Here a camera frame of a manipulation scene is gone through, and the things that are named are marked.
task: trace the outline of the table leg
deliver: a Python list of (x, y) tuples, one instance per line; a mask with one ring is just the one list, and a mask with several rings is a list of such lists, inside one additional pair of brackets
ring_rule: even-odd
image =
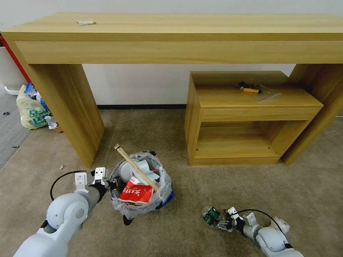
[(82, 65), (27, 64), (15, 42), (8, 43), (82, 163), (90, 168), (104, 124)]
[(300, 83), (324, 106), (282, 156), (287, 165), (292, 164), (343, 109), (343, 64), (297, 64), (290, 79)]

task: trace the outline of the cabinet drawer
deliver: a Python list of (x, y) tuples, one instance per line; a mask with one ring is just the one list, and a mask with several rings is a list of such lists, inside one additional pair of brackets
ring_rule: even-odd
[(202, 121), (311, 120), (318, 108), (210, 109)]

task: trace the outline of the floor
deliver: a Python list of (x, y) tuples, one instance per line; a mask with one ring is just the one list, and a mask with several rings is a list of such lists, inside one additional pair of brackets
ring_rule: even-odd
[[(20, 123), (16, 99), (17, 96), (8, 94), (0, 84), (0, 168), (17, 150), (12, 146), (20, 146), (30, 134)], [(10, 115), (4, 116), (4, 112), (9, 112)]]
[[(125, 227), (106, 195), (70, 241), (68, 256), (263, 256), (239, 233), (209, 227), (201, 215), (208, 205), (258, 208), (291, 225), (287, 238), (305, 256), (342, 256), (343, 119), (335, 119), (291, 166), (190, 167), (184, 110), (107, 110), (101, 115), (106, 131), (93, 168), (115, 167), (121, 160), (113, 150), (116, 143), (128, 153), (155, 150), (171, 176), (176, 200)], [(55, 178), (81, 169), (62, 133), (39, 129), (30, 134), (0, 171), (1, 256), (12, 256), (40, 227)], [(54, 196), (73, 191), (73, 176), (66, 176)], [(256, 216), (268, 224), (266, 217)]]

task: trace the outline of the red pole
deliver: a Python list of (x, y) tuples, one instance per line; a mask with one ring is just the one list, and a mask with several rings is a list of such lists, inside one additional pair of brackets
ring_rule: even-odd
[(21, 66), (20, 62), (18, 61), (17, 57), (15, 57), (14, 53), (12, 52), (12, 50), (10, 49), (10, 47), (8, 46), (7, 42), (5, 41), (3, 36), (0, 36), (0, 41), (1, 43), (4, 45), (4, 47), (7, 49), (7, 52), (10, 54), (10, 56), (12, 57), (13, 61), (15, 62), (15, 64), (17, 65), (18, 69), (20, 70), (20, 72), (22, 73), (22, 75), (24, 76), (24, 78), (26, 79), (26, 81), (28, 83), (32, 83), (32, 81), (30, 80), (29, 76), (26, 74), (25, 70), (23, 69), (23, 67)]

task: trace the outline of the cabinet shelf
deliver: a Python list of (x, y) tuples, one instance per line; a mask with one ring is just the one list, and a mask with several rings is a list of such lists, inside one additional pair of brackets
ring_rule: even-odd
[[(235, 85), (247, 78), (280, 95), (261, 103), (258, 94)], [(189, 162), (275, 164), (322, 106), (282, 72), (192, 72), (185, 120)]]

